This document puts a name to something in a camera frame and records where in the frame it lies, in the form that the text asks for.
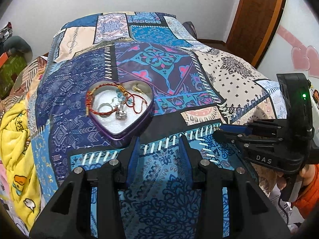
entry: white foam insert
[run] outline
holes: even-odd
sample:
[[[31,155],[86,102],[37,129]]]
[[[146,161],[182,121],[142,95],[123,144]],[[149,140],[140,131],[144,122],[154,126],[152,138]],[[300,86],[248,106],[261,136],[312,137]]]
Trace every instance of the white foam insert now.
[[[104,118],[99,115],[96,115],[98,121],[105,127],[107,130],[109,130],[113,134],[118,134],[121,133],[124,129],[126,129],[128,126],[130,126],[135,120],[137,120],[143,112],[147,109],[151,102],[151,98],[149,98],[146,94],[138,93],[132,90],[128,90],[128,92],[132,94],[138,94],[139,96],[143,97],[147,105],[143,103],[142,105],[142,99],[140,97],[135,96],[135,110],[137,112],[140,112],[141,110],[141,105],[142,105],[142,112],[139,114],[136,114],[133,110],[133,108],[128,107],[126,104],[124,104],[123,110],[126,111],[127,113],[127,118],[126,120],[117,120],[115,118],[115,112],[112,113],[109,117]],[[114,102],[112,103],[112,99],[116,97],[117,98],[117,93],[116,90],[104,90],[100,93],[98,93],[93,101],[93,110],[99,111],[99,112],[109,112],[111,108],[109,106],[102,106],[99,110],[98,107],[101,104],[104,103],[109,103],[115,107],[116,104],[119,104],[119,101],[117,99],[114,99]]]

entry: door frame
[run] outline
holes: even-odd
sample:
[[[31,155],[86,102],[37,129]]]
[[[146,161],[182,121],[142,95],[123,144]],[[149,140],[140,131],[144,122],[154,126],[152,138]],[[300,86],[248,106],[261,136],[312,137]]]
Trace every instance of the door frame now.
[[[231,42],[232,37],[233,37],[233,33],[236,29],[236,25],[241,13],[241,9],[243,6],[244,0],[239,0],[239,4],[238,4],[238,8],[236,11],[236,15],[234,18],[234,22],[232,24],[232,28],[230,29],[227,41],[226,41],[226,47],[227,45]],[[274,38],[277,28],[279,26],[284,8],[285,8],[285,4],[286,4],[286,0],[277,0],[276,5],[275,5],[275,9],[274,9],[274,13],[272,15],[271,21],[269,23],[268,29],[266,31],[266,34],[264,36],[263,41],[261,42],[258,51],[255,55],[255,57],[253,58],[253,61],[251,62],[251,65],[255,68],[257,68],[259,66],[259,64],[261,63],[262,59],[264,58],[270,43],[272,41],[272,39]]]

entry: wooden door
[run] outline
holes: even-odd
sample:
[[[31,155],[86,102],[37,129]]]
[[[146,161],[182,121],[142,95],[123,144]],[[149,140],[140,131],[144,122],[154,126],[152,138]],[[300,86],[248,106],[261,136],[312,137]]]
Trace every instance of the wooden door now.
[[[266,52],[278,27],[286,0],[240,0],[227,48],[253,66]]]

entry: ring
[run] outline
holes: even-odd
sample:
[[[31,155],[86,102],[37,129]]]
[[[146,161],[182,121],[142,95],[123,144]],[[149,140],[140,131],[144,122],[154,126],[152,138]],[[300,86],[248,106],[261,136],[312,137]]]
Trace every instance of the ring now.
[[[112,102],[111,102],[111,103],[113,103],[113,102],[114,102],[114,99],[117,99],[117,102],[119,102],[119,98],[114,97],[114,98],[112,99]]]
[[[162,103],[162,108],[163,109],[167,109],[168,108],[168,104],[167,103]]]
[[[111,108],[111,111],[113,110],[113,106],[111,105],[111,104],[109,104],[109,103],[102,103],[99,107],[98,107],[98,112],[100,112],[100,109],[102,108],[102,107],[104,107],[104,106],[108,106],[108,107],[110,107]],[[109,115],[105,115],[105,116],[101,116],[101,117],[103,117],[103,118],[107,118],[107,117],[109,117],[111,114],[109,114]]]

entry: braided bracelet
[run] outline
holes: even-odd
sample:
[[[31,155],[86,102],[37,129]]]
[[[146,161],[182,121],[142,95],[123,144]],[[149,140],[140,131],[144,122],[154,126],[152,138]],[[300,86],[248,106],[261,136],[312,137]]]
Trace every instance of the braided bracelet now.
[[[109,112],[97,112],[95,110],[92,109],[92,103],[93,103],[93,100],[94,100],[94,95],[93,93],[103,87],[103,86],[115,86],[117,87],[121,93],[123,93],[124,97],[125,97],[125,100],[122,102],[122,104],[126,104],[128,107],[130,108],[133,108],[134,112],[136,114],[140,114],[143,110],[143,103],[146,104],[147,106],[147,101],[142,97],[142,96],[139,96],[137,94],[131,94],[129,93],[122,85],[120,84],[115,84],[115,83],[103,83],[103,84],[100,84],[99,86],[95,87],[92,91],[87,91],[87,94],[86,94],[86,100],[85,100],[85,106],[86,106],[86,111],[87,111],[87,115],[89,115],[89,112],[92,112],[93,114],[96,114],[96,115],[99,115],[99,116],[102,116],[102,117],[108,117],[110,116],[112,113],[116,112],[118,110],[118,108],[115,108],[115,109],[112,109],[111,111]],[[140,97],[142,99],[142,105],[141,105],[141,110],[140,112],[137,112],[135,110],[135,96],[137,97]],[[133,99],[133,102],[132,102],[132,105],[128,105],[128,100],[129,98]]]

